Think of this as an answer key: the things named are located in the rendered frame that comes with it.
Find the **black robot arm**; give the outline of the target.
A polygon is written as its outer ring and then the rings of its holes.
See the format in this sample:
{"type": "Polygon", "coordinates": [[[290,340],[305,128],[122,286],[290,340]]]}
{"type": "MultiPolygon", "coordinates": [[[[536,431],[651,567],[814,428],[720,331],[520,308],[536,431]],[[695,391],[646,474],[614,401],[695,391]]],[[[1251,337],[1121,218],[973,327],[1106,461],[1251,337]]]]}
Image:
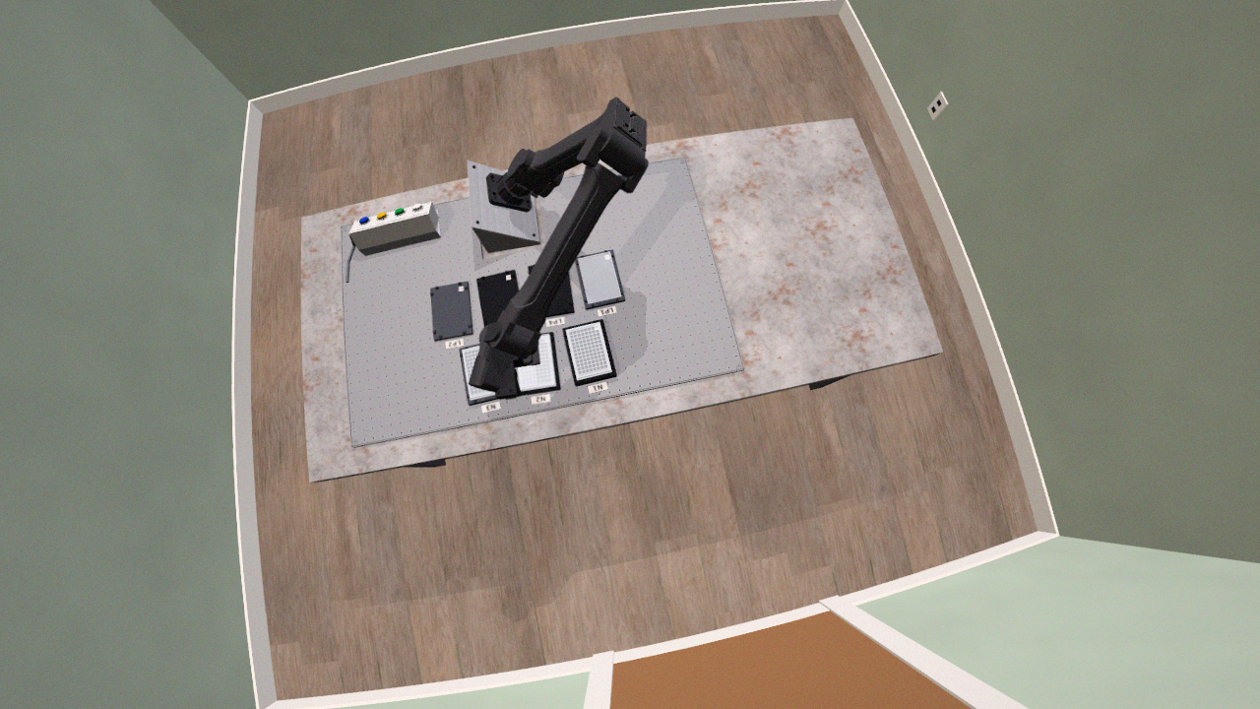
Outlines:
{"type": "Polygon", "coordinates": [[[602,116],[576,133],[538,152],[520,149],[504,175],[489,173],[486,176],[490,205],[528,213],[532,207],[528,196],[549,196],[554,186],[561,185],[566,170],[586,165],[580,189],[554,225],[530,276],[510,298],[498,322],[489,324],[478,335],[480,349],[470,387],[495,392],[500,400],[520,398],[517,366],[523,366],[524,358],[538,350],[541,326],[554,293],[610,199],[620,189],[633,193],[649,165],[645,159],[646,120],[629,110],[615,96],[602,116]],[[621,175],[604,167],[598,159],[621,175]]]}

